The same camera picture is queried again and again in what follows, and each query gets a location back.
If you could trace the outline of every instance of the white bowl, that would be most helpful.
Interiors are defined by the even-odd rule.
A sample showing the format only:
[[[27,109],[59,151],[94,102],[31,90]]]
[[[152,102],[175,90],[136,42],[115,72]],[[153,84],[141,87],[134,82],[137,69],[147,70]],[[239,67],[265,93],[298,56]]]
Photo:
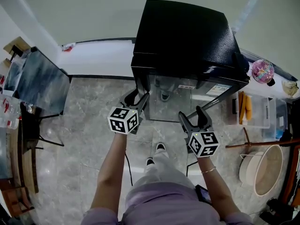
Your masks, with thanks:
[[[282,150],[278,145],[270,146],[264,153],[251,152],[240,166],[240,180],[253,186],[257,196],[264,196],[275,186],[282,162]]]

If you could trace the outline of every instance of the wrist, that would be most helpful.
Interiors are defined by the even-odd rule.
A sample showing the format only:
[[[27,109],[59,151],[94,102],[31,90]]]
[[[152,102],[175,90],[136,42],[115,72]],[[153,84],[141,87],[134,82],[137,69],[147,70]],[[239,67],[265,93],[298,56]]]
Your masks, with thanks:
[[[198,157],[197,161],[202,172],[208,171],[214,167],[214,164],[209,157]]]
[[[127,139],[127,134],[123,134],[123,133],[115,133],[114,136],[115,136],[116,138]]]

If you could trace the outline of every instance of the fridge label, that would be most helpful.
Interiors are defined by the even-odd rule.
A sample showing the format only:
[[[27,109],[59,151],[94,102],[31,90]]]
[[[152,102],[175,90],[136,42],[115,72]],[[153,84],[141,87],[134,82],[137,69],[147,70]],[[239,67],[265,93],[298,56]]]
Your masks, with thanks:
[[[178,88],[195,89],[194,86],[187,86],[187,85],[179,85]]]
[[[227,91],[230,89],[230,85],[225,85],[225,84],[216,84],[209,90],[206,94],[208,95],[214,95],[214,96],[220,96],[223,92]]]

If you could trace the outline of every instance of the black cable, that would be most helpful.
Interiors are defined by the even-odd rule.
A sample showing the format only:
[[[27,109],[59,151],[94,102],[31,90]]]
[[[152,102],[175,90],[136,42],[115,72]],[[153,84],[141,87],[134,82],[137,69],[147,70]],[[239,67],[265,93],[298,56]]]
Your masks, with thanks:
[[[198,163],[198,161],[197,161],[197,162],[194,162],[194,163],[191,163],[191,164],[189,164],[189,165],[187,165],[187,174],[186,174],[186,176],[188,176],[188,167],[191,166],[191,165],[194,165],[194,164],[196,164],[196,163]]]
[[[248,215],[250,216],[250,215],[252,215],[252,214],[256,214],[256,213],[260,213],[260,212],[262,212],[262,211],[259,211],[259,212],[253,212],[253,213],[250,213],[250,214],[248,214]]]
[[[130,164],[129,164],[129,159],[128,159],[128,157],[127,157],[126,153],[125,153],[125,157],[126,157],[126,159],[127,159],[127,162],[128,162],[128,167],[129,167],[129,174],[130,174],[131,186],[133,186],[133,183],[132,183],[132,176],[131,176],[131,169],[130,169]]]

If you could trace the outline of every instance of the red object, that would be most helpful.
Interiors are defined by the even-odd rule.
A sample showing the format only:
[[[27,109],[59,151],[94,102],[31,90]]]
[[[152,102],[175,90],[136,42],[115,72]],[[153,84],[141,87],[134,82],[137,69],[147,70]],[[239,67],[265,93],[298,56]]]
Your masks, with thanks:
[[[9,103],[8,103],[8,101],[7,101],[6,99],[3,100],[3,104],[4,104],[4,103],[5,103],[5,110],[4,110],[4,113],[6,113],[7,110],[8,110],[8,108],[9,108]]]
[[[2,76],[1,78],[0,78],[0,85],[2,85],[4,83],[4,76]]]
[[[63,52],[69,52],[69,51],[71,51],[72,50],[72,47],[68,47],[67,49],[65,49],[65,50],[62,50]]]

